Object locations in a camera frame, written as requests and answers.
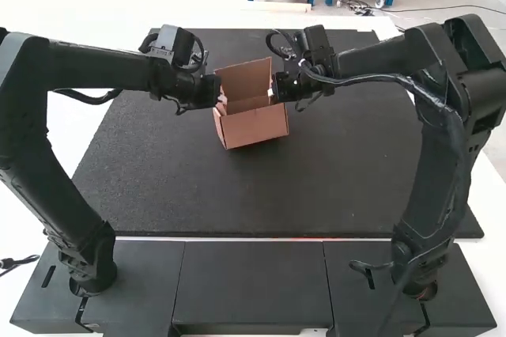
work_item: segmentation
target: open cardboard box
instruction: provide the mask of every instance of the open cardboard box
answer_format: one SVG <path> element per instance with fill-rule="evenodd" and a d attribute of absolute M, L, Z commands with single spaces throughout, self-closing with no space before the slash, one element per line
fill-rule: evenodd
<path fill-rule="evenodd" d="M 272 104 L 271 58 L 244 62 L 215 71 L 226 103 L 213 109 L 221 143 L 227 150 L 288 135 L 285 104 Z"/>

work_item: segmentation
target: black rubber mat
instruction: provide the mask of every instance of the black rubber mat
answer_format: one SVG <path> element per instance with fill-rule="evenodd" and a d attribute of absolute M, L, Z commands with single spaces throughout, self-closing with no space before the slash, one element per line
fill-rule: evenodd
<path fill-rule="evenodd" d="M 265 30 L 199 29 L 208 71 L 270 55 Z M 327 31 L 337 51 L 373 32 Z M 273 72 L 282 68 L 273 60 Z M 420 153 L 421 125 L 396 84 L 339 89 L 305 112 L 288 104 L 288 137 L 226 151 L 209 109 L 124 93 L 75 175 L 119 235 L 389 237 Z M 459 237 L 483 237 L 468 212 Z"/>

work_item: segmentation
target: robotic arm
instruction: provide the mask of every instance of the robotic arm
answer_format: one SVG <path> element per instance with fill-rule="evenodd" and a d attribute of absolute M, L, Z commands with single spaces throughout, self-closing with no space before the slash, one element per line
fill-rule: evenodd
<path fill-rule="evenodd" d="M 175 101 L 178 114 L 212 108 L 220 93 L 219 78 L 204 75 L 207 52 L 192 33 L 165 25 L 150 33 L 140 50 L 143 54 L 105 50 L 0 28 L 0 181 L 59 247 L 75 294 L 92 296 L 114 282 L 115 232 L 82 198 L 51 150 L 47 92 L 99 104 L 121 90 L 143 91 L 155 100 Z M 93 99 L 68 88 L 114 90 Z"/>
<path fill-rule="evenodd" d="M 273 47 L 276 34 L 290 47 Z M 410 200 L 394 227 L 392 261 L 352 261 L 350 267 L 364 275 L 390 269 L 399 293 L 432 299 L 437 271 L 466 212 L 472 166 L 506 109 L 506 59 L 487 28 L 468 15 L 341 54 L 321 25 L 293 37 L 273 30 L 266 42 L 285 60 L 284 71 L 274 75 L 279 101 L 311 98 L 311 104 L 341 86 L 377 85 L 372 81 L 397 82 L 414 95 L 423 124 L 421 156 Z"/>

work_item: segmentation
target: caster wheel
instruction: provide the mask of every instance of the caster wheel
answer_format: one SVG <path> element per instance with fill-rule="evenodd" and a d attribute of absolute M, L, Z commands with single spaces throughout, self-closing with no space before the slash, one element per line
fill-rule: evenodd
<path fill-rule="evenodd" d="M 336 4 L 335 4 L 335 5 L 337 6 L 337 8 L 338 8 L 338 9 L 342 7 L 343 2 L 344 2 L 344 0 L 338 0 L 338 1 L 336 2 Z"/>
<path fill-rule="evenodd" d="M 381 9 L 383 6 L 385 6 L 385 0 L 374 0 L 374 6 L 377 9 Z"/>

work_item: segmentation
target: black platform block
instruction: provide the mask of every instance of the black platform block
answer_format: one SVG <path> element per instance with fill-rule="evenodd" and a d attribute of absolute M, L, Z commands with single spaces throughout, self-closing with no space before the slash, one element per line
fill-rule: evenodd
<path fill-rule="evenodd" d="M 49 244 L 11 323 L 35 334 L 96 331 L 104 337 L 167 337 L 183 250 L 184 242 L 116 241 L 117 281 L 84 302 L 78 316 L 83 299 L 70 292 L 68 270 Z M 51 265 L 56 266 L 55 274 L 41 290 Z"/>
<path fill-rule="evenodd" d="M 324 242 L 335 335 L 375 335 L 394 286 L 388 271 L 373 271 L 374 290 L 365 276 L 348 267 L 351 259 L 388 260 L 390 242 Z M 453 244 L 449 262 L 439 271 L 435 299 L 418 302 L 401 296 L 383 336 L 475 337 L 497 327 L 460 246 Z"/>
<path fill-rule="evenodd" d="M 330 328 L 322 244 L 188 242 L 172 322 L 181 334 Z"/>
<path fill-rule="evenodd" d="M 348 263 L 352 259 L 383 263 L 389 258 L 390 243 L 324 242 L 323 246 L 334 310 L 334 335 L 376 336 L 376 329 L 387 311 L 386 305 L 392 298 L 395 285 L 388 271 L 381 275 L 378 271 L 372 272 L 374 284 L 370 284 L 365 276 L 351 270 Z M 402 296 L 395 306 L 391 326 L 382 337 L 410 335 L 424 325 L 420 303 Z"/>
<path fill-rule="evenodd" d="M 48 275 L 51 267 L 54 267 L 52 276 Z M 35 334 L 86 333 L 88 331 L 75 322 L 81 300 L 70 292 L 69 271 L 58 261 L 58 249 L 48 244 L 10 323 Z"/>

